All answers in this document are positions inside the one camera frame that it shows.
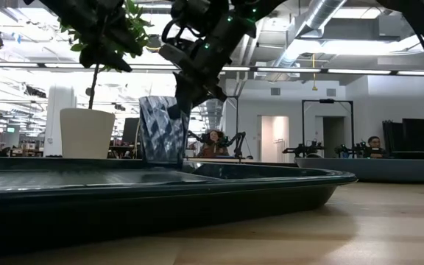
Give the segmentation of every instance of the table surface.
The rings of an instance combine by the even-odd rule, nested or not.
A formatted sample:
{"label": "table surface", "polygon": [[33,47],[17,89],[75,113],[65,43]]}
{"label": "table surface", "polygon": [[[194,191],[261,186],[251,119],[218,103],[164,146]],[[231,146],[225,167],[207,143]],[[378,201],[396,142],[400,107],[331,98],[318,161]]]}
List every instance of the table surface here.
{"label": "table surface", "polygon": [[356,183],[338,188],[315,211],[39,252],[0,264],[424,265],[424,184]]}

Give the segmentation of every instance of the woman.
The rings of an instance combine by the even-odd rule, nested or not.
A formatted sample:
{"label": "woman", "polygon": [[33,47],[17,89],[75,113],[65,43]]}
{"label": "woman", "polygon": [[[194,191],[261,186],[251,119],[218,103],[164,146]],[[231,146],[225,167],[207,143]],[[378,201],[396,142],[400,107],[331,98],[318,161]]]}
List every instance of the woman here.
{"label": "woman", "polygon": [[223,137],[223,132],[213,130],[209,133],[211,143],[203,144],[197,155],[199,158],[216,158],[217,156],[229,156],[227,147],[220,147],[219,140]]}

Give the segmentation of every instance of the door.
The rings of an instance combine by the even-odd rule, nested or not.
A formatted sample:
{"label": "door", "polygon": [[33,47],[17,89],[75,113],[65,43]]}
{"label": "door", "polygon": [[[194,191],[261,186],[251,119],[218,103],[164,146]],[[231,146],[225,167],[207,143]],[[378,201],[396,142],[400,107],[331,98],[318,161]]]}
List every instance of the door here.
{"label": "door", "polygon": [[323,117],[323,146],[325,158],[337,158],[335,148],[345,144],[345,118]]}
{"label": "door", "polygon": [[258,123],[261,125],[260,157],[262,162],[286,163],[289,155],[282,151],[289,143],[289,117],[286,116],[260,116]]}

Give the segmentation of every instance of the dark tray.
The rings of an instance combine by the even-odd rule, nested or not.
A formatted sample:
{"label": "dark tray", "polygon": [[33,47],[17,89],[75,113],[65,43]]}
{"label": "dark tray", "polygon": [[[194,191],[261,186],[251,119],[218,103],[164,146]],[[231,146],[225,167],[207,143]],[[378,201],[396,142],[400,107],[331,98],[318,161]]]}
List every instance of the dark tray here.
{"label": "dark tray", "polygon": [[360,181],[379,183],[424,183],[424,160],[296,158],[303,168],[342,170]]}
{"label": "dark tray", "polygon": [[0,158],[0,256],[311,210],[355,181],[272,166]]}

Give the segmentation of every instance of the white column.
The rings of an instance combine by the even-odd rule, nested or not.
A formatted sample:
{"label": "white column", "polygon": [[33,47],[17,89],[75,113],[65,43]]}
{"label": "white column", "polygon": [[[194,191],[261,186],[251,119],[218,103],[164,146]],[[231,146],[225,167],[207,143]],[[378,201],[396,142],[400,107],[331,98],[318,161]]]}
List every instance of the white column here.
{"label": "white column", "polygon": [[49,90],[44,156],[62,155],[60,110],[69,107],[77,107],[77,98],[73,86],[58,83],[52,85]]}

